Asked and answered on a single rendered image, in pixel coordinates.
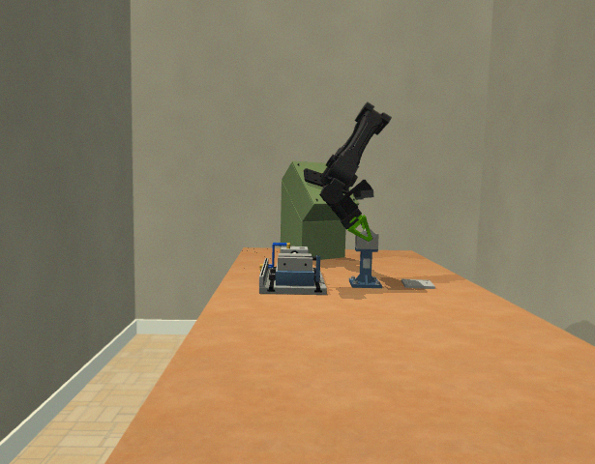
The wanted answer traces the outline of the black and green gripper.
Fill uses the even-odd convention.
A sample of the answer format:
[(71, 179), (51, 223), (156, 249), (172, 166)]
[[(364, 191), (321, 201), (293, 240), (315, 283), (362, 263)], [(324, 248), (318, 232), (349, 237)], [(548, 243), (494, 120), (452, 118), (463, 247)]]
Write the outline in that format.
[[(342, 199), (343, 198), (344, 198), (344, 195), (342, 196)], [(372, 240), (372, 234), (371, 234), (366, 216), (362, 216), (362, 213), (358, 208), (353, 213), (351, 213), (349, 215), (339, 202), (335, 203), (334, 205), (331, 205), (330, 207), (332, 208), (334, 213), (340, 218), (339, 221), (346, 228), (346, 230), (359, 236), (360, 238), (362, 238), (368, 242), (370, 240)], [(350, 217), (350, 216), (352, 216), (352, 217)], [(348, 219), (348, 218), (350, 218), (350, 219)], [(359, 232), (355, 229), (360, 224), (362, 225), (363, 230), (366, 228), (368, 237), (360, 234), (361, 232)]]

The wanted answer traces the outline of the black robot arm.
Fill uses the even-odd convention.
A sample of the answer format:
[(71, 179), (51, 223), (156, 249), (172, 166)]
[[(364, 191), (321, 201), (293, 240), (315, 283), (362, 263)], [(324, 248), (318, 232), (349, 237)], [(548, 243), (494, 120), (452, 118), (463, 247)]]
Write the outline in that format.
[[(358, 118), (356, 117), (355, 119), (355, 121), (359, 123), (356, 123), (353, 133), (345, 142), (345, 146), (343, 145), (337, 151), (335, 154), (336, 156), (334, 157), (334, 155), (332, 155), (329, 158), (326, 163), (327, 168), (325, 171), (319, 173), (308, 168), (305, 168), (304, 170), (304, 178), (306, 182), (323, 187), (319, 195), (328, 206), (338, 203), (344, 194), (344, 198), (339, 203), (349, 215), (358, 208), (350, 198), (350, 195), (353, 192), (355, 200), (356, 198), (357, 200), (360, 200), (373, 197), (373, 189), (366, 180), (363, 180), (364, 182), (361, 181), (352, 189), (352, 191), (349, 191), (349, 187), (353, 187), (357, 180), (355, 173), (370, 139), (374, 134), (378, 135), (388, 125), (392, 118), (386, 113), (380, 114), (373, 110), (374, 106), (369, 102), (365, 105), (365, 108), (363, 106), (361, 109), (363, 112), (360, 111), (361, 114), (359, 112), (359, 117), (357, 116)], [(382, 116), (383, 114), (384, 116)]]

